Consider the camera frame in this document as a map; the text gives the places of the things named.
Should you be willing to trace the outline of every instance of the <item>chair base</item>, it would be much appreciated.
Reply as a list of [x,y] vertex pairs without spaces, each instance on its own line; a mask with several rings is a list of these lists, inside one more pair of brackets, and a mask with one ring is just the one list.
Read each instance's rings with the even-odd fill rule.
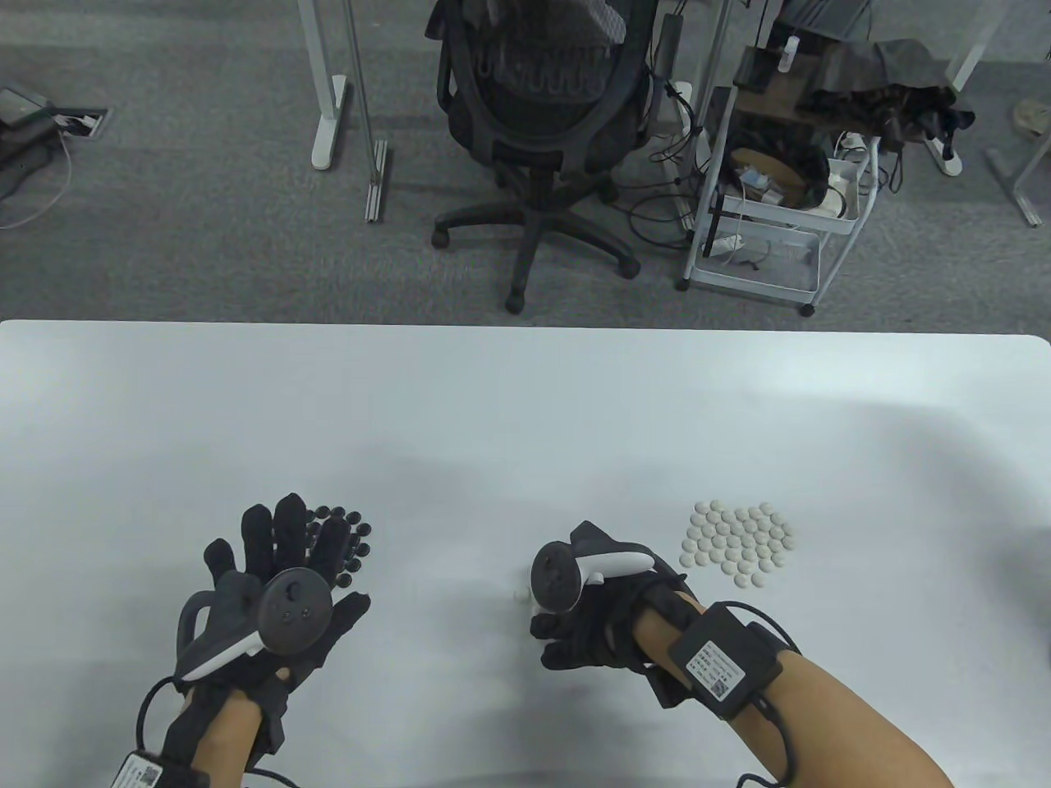
[[435,249],[449,246],[449,230],[454,227],[478,227],[482,225],[517,225],[523,228],[521,244],[511,276],[511,293],[503,306],[511,314],[519,314],[526,306],[526,285],[529,282],[537,247],[547,232],[557,232],[613,255],[617,261],[620,275],[633,279],[639,275],[641,266],[632,248],[612,232],[594,222],[578,216],[569,210],[593,191],[600,196],[616,193],[610,177],[596,175],[554,188],[554,174],[547,170],[531,170],[529,175],[521,170],[498,162],[497,181],[506,182],[518,194],[517,200],[485,203],[470,208],[442,213],[434,220],[431,245]]

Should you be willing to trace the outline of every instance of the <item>chair wheel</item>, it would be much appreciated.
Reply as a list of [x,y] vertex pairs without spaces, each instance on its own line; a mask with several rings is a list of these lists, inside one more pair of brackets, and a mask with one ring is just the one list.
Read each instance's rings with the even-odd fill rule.
[[620,269],[620,275],[625,279],[634,279],[642,270],[642,266],[639,265],[637,260],[625,260],[620,263],[618,268]]
[[620,200],[620,192],[617,191],[617,187],[614,185],[613,181],[606,181],[604,184],[595,189],[595,194],[598,196],[599,202],[601,202],[602,205],[613,205]]
[[508,299],[503,302],[503,308],[511,314],[521,314],[526,308],[526,294],[512,292]]
[[431,233],[431,246],[435,249],[448,249],[449,230],[440,230],[435,227],[434,232]]

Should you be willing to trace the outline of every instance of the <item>electronic device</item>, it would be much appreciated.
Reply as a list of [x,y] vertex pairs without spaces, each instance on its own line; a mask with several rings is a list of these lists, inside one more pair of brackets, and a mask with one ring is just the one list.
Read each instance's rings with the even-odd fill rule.
[[0,83],[0,128],[18,129],[46,117],[54,106],[32,90],[12,83]]
[[584,520],[570,534],[569,544],[548,542],[540,547],[533,559],[530,587],[540,607],[549,613],[565,613],[576,606],[585,585],[639,575],[654,568],[658,561],[647,547],[618,542]]
[[[232,574],[221,577],[219,584]],[[183,605],[176,640],[174,677],[179,680],[198,681],[242,655],[252,656],[264,648],[277,655],[297,654],[313,645],[332,620],[328,583],[305,566],[280,573],[247,610],[213,607],[218,594],[198,592]],[[211,608],[208,623],[194,638],[198,616],[206,607]]]

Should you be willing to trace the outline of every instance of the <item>gray carpet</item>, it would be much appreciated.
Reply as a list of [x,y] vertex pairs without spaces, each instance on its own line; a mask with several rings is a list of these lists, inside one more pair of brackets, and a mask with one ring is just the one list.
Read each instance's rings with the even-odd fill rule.
[[[885,0],[875,37],[916,36],[948,57],[975,4],[940,0],[905,16],[897,11],[908,3]],[[960,137],[965,174],[946,179],[925,150],[907,150],[904,189],[881,198],[818,314],[804,320],[783,306],[698,288],[677,293],[680,256],[641,243],[643,273],[634,282],[586,248],[544,244],[526,312],[508,315],[513,230],[454,232],[446,252],[428,244],[435,213],[498,193],[449,137],[435,104],[437,51],[421,35],[429,0],[355,5],[374,124],[393,149],[378,226],[363,222],[364,153],[353,115],[335,167],[309,167],[316,105],[293,3],[96,0],[83,12],[74,0],[6,0],[0,75],[59,103],[117,112],[102,139],[71,145],[75,179],[65,199],[25,228],[0,232],[0,318],[1051,337],[1051,227],[1024,225],[981,154],[989,144],[1021,154],[1026,142],[1011,129],[1010,107],[1026,96],[1051,99],[1051,64],[1042,61],[1051,17],[1039,3],[1017,5],[968,85],[980,122]],[[758,12],[758,4],[735,12],[730,50],[751,35]],[[703,21],[691,13],[686,40],[695,41]],[[953,23],[943,29],[936,20],[945,15]],[[692,45],[684,49],[684,61],[696,57]],[[333,59],[346,62],[338,50]],[[693,67],[683,62],[680,72],[689,77]],[[9,201],[0,224],[54,193],[63,166]],[[639,154],[617,174],[663,180]],[[1031,190],[1051,221],[1051,161]],[[581,210],[627,236],[621,214],[594,200]]]

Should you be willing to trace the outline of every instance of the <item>white cable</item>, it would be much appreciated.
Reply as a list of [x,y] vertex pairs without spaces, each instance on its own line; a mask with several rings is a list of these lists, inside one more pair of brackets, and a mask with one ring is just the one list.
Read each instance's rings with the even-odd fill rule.
[[65,144],[65,134],[63,134],[61,131],[59,131],[59,142],[62,143],[62,150],[65,151],[65,154],[66,154],[66,165],[67,165],[66,166],[66,182],[65,182],[65,185],[62,187],[62,190],[59,191],[59,193],[56,194],[54,198],[51,198],[51,200],[47,203],[47,205],[45,205],[43,208],[41,208],[39,211],[37,211],[33,215],[27,216],[26,219],[23,219],[20,222],[16,222],[13,225],[0,225],[0,230],[14,230],[14,229],[16,229],[18,227],[23,227],[23,226],[29,224],[29,222],[33,222],[33,221],[35,221],[37,219],[40,219],[42,215],[44,215],[45,213],[47,213],[47,211],[49,211],[51,208],[54,208],[55,204],[59,200],[61,200],[62,196],[69,190],[69,186],[73,184],[73,158],[69,155],[69,148],[67,148],[66,144]]

